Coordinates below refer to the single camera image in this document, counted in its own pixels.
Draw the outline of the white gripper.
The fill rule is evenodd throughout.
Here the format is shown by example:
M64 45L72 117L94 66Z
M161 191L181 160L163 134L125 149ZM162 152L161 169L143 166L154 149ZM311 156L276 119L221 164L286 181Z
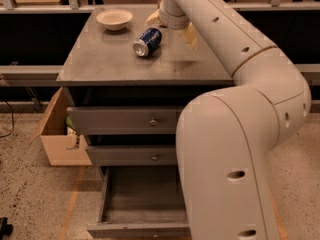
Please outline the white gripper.
M196 50L198 40L196 29L189 23L188 17L174 0L162 0L159 10L154 11L146 19L147 26L165 26L172 30L182 30L180 36L191 50Z

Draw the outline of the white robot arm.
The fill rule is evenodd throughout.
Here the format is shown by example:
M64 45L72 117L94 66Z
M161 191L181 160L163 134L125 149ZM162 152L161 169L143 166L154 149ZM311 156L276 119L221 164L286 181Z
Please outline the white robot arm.
M266 155L311 107L307 81L277 45L223 0L163 0L161 23L193 24L232 78L180 114L176 153L192 240L280 240Z

